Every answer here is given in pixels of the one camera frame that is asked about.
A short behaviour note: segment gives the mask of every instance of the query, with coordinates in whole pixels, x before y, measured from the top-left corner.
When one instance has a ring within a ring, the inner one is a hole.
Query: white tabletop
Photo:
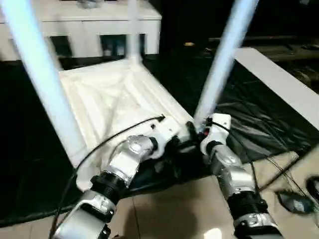
[[[100,7],[87,9],[77,1],[32,0],[33,9],[40,21],[98,21],[128,20],[126,0],[102,2]],[[139,0],[140,19],[160,20],[161,15],[146,0]],[[4,23],[0,12],[0,23]]]

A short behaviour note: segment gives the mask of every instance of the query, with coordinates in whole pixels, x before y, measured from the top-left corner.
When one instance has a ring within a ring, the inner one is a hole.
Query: white cabinet
[[[50,37],[66,36],[72,57],[103,55],[101,35],[126,35],[129,32],[127,1],[104,2],[99,8],[84,9],[76,1],[33,0],[33,9],[51,54],[55,49]],[[161,15],[145,0],[139,1],[140,33],[145,35],[144,52],[157,54]],[[19,59],[12,36],[0,14],[0,58]]]

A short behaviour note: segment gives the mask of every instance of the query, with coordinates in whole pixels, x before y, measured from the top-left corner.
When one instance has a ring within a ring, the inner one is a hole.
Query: black connector
[[[114,205],[117,205],[127,190],[123,179],[108,172],[102,172],[99,176],[94,176],[91,182],[93,184],[91,190],[104,195]]]
[[[268,213],[268,205],[259,194],[245,191],[230,196],[227,200],[229,211],[234,220],[250,213]]]
[[[164,119],[165,119],[165,116],[164,116],[164,115],[161,115],[161,116],[157,117],[157,120],[158,120],[159,122],[163,121]]]
[[[105,224],[98,239],[108,239],[110,237],[110,234],[111,234],[111,230],[109,229],[108,225]]]
[[[246,224],[238,225],[235,228],[234,236],[238,239],[283,239],[280,231],[273,226],[250,227]]]
[[[206,146],[206,151],[207,151],[208,155],[211,154],[213,148],[214,148],[215,146],[217,146],[217,145],[222,145],[222,143],[213,140],[213,141],[211,141],[211,142],[209,142],[209,143],[207,144],[207,146]]]

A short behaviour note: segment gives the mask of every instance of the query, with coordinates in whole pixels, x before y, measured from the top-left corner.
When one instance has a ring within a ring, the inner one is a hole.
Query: tile floor
[[[284,166],[295,157],[293,152],[277,156]],[[255,163],[257,178],[262,185],[277,172],[266,160]],[[297,183],[304,188],[305,178],[319,173],[319,148],[291,170]],[[277,201],[273,190],[288,188],[287,181],[278,180],[263,197],[269,211],[286,239],[318,239],[319,229],[313,217],[288,213]],[[0,239],[45,239],[52,217],[0,229]],[[215,177],[206,177],[168,190],[126,198],[110,223],[112,235],[126,239],[233,239],[232,219]],[[217,236],[216,230],[222,232]]]

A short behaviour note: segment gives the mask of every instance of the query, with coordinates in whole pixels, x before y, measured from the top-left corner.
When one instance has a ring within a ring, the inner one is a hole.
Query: white plastic pipe
[[[86,155],[87,146],[37,26],[31,4],[29,0],[0,0],[0,5],[32,84],[75,167]]]
[[[128,0],[128,20],[130,34],[128,34],[127,41],[127,57],[132,60],[140,61],[139,8],[137,0]]]
[[[232,70],[234,55],[242,44],[258,0],[237,0],[228,18],[214,61],[209,70],[194,116],[197,128],[214,112],[217,100]]]

